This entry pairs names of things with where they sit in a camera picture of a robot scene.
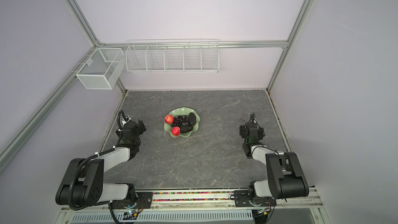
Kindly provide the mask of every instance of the metal mounting base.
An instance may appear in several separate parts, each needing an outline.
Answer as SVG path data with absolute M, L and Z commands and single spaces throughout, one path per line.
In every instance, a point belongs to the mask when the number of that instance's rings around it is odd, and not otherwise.
M 138 195 L 137 205 L 134 208 L 141 209 L 143 205 L 144 208 L 150 208 L 152 204 L 153 192 L 137 192 L 137 195 Z M 121 201 L 113 201 L 112 209 L 126 209 Z
M 235 190 L 234 191 L 235 206 L 236 207 L 271 207 L 276 206 L 276 200 L 272 197 L 257 197 L 253 201 L 249 201 L 249 191 Z

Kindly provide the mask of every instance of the light purple wall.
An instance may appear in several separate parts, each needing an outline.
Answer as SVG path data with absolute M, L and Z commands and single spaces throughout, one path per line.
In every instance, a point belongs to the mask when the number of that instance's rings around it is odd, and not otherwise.
M 97 151 L 120 97 L 117 88 L 87 90 L 76 81 L 0 175 L 1 223 L 55 222 L 69 162 Z
M 303 0 L 77 0 L 105 43 L 286 40 Z
M 0 148 L 90 48 L 62 0 L 0 0 Z
M 316 0 L 271 91 L 332 223 L 397 223 L 398 1 Z
M 90 48 L 62 0 L 0 0 L 0 148 Z M 1 223 L 55 222 L 70 160 L 97 151 L 119 100 L 74 83 L 0 175 Z

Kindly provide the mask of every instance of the black cable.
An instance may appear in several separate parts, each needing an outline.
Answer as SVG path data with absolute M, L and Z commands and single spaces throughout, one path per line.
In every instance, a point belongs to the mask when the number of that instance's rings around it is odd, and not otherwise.
M 108 204 L 109 202 L 97 202 L 96 204 L 94 204 L 94 206 L 100 206 L 100 205 L 105 205 Z
M 119 139 L 117 140 L 116 147 L 119 145 L 120 141 L 122 140 L 123 133 L 119 132 Z
M 257 124 L 257 126 L 258 126 L 258 128 L 261 130 L 261 132 L 262 132 L 262 134 L 260 135 L 260 137 L 265 137 L 266 136 L 266 134 L 264 133 L 264 131 L 263 131 L 263 129 L 261 129 L 261 126 L 257 123 L 257 122 L 255 122 L 256 124 Z
M 116 150 L 116 149 L 115 148 L 110 148 L 109 150 L 106 150 L 106 151 L 103 151 L 103 152 L 99 152 L 98 156 L 105 155 L 105 154 L 107 154 L 109 152 L 113 152 L 114 150 Z
M 266 223 L 267 220 L 268 220 L 268 214 L 263 214 L 262 217 L 263 217 L 263 218 L 262 218 L 262 220 L 261 220 L 260 223 L 263 223 L 263 224 L 264 224 L 264 223 Z
M 77 206 L 75 205 L 75 203 L 73 202 L 73 190 L 74 190 L 76 181 L 77 181 L 77 179 L 78 179 L 78 175 L 79 175 L 80 171 L 82 170 L 83 166 L 84 166 L 88 161 L 90 161 L 91 159 L 96 158 L 96 157 L 98 157 L 98 155 L 92 155 L 91 157 L 87 157 L 85 160 L 83 160 L 83 161 L 79 164 L 79 166 L 77 166 L 75 172 L 74 172 L 73 175 L 72 175 L 72 179 L 71 179 L 71 181 L 70 181 L 69 189 L 68 189 L 68 205 L 69 205 L 69 207 L 70 207 L 72 210 L 80 210 L 80 209 L 85 208 L 85 207 L 77 207 Z
M 266 224 L 267 222 L 269 222 L 269 220 L 270 220 L 271 217 L 272 217 L 272 214 L 273 214 L 274 210 L 275 210 L 275 206 L 272 208 L 272 212 L 271 212 L 271 214 L 270 214 L 269 217 L 267 218 L 267 221 L 266 221 L 264 224 Z
M 117 220 L 117 218 L 116 218 L 116 216 L 115 216 L 115 213 L 113 212 L 111 203 L 108 203 L 108 206 L 109 206 L 109 211 L 111 211 L 111 216 L 112 216 L 113 221 L 114 221 L 116 224 L 121 224 L 121 223 Z
M 92 155 L 92 156 L 90 156 L 90 157 L 87 157 L 85 160 L 83 160 L 83 161 L 79 164 L 79 166 L 77 166 L 75 172 L 74 172 L 73 175 L 72 175 L 72 179 L 70 180 L 70 184 L 69 184 L 69 188 L 68 188 L 68 205 L 69 205 L 69 207 L 70 207 L 72 210 L 75 210 L 75 211 L 76 211 L 76 210 L 81 210 L 81 209 L 83 209 L 83 208 L 86 208 L 86 207 L 77 207 L 77 206 L 75 205 L 75 203 L 73 202 L 73 191 L 74 191 L 74 187 L 75 187 L 75 184 L 76 184 L 76 182 L 77 182 L 77 179 L 79 178 L 78 176 L 79 176 L 79 173 L 80 173 L 80 171 L 82 170 L 83 166 L 84 166 L 88 161 L 90 161 L 91 159 L 97 158 L 97 157 L 99 157 L 99 156 L 102 156 L 102 155 L 107 154 L 107 153 L 109 153 L 109 152 L 112 152 L 112 151 L 114 151 L 114 150 L 115 150 L 115 148 L 111 148 L 111 149 L 109 149 L 109 150 L 106 150 L 106 151 L 103 151 L 103 152 L 99 152 L 98 155 Z M 103 204 L 107 204 L 107 202 L 98 202 L 98 203 L 96 203 L 94 206 L 103 205 Z
M 120 110 L 120 111 L 117 113 L 117 118 L 116 118 L 117 126 L 119 127 L 119 130 L 122 130 L 122 125 L 120 124 L 120 114 L 123 114 L 123 119 L 124 119 L 124 112 L 123 112 L 123 110 Z
M 282 185 L 280 185 L 280 186 L 281 186 L 281 192 L 282 192 L 281 199 L 285 199 L 285 202 L 287 202 L 285 192 L 283 191 Z

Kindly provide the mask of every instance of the fruit plate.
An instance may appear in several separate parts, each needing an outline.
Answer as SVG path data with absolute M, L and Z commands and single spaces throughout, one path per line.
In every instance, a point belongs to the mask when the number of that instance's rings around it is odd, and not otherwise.
M 180 108 L 177 108 L 177 109 L 175 109 L 175 110 L 173 110 L 173 111 L 171 111 L 171 112 L 169 113 L 171 116 L 176 117 L 176 116 L 178 116 L 178 115 L 188 115 L 188 114 L 190 114 L 191 112 L 193 112 L 193 114 L 195 114 L 195 116 L 196 116 L 196 123 L 195 123 L 195 125 L 193 126 L 192 131 L 187 132 L 187 133 L 180 133 L 180 134 L 178 134 L 177 136 L 174 136 L 174 135 L 172 134 L 172 126 L 171 126 L 170 124 L 166 123 L 166 121 L 164 121 L 164 130 L 165 130 L 166 132 L 170 133 L 170 135 L 171 135 L 172 137 L 174 137 L 174 138 L 180 137 L 180 136 L 181 136 L 181 137 L 184 137 L 184 138 L 189 137 L 189 136 L 191 135 L 192 132 L 195 132 L 195 131 L 197 131 L 197 130 L 199 129 L 200 117 L 199 117 L 199 115 L 195 112 L 195 110 L 193 110 L 193 109 L 191 109 L 191 108 L 188 108 L 188 107 L 180 107 Z

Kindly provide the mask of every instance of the wire mesh storage box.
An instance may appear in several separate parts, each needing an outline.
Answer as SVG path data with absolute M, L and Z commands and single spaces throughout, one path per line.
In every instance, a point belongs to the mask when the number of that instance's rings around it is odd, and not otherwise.
M 98 47 L 76 73 L 87 89 L 112 89 L 125 67 L 121 48 Z
M 133 44 L 126 50 L 127 71 L 218 72 L 217 42 Z

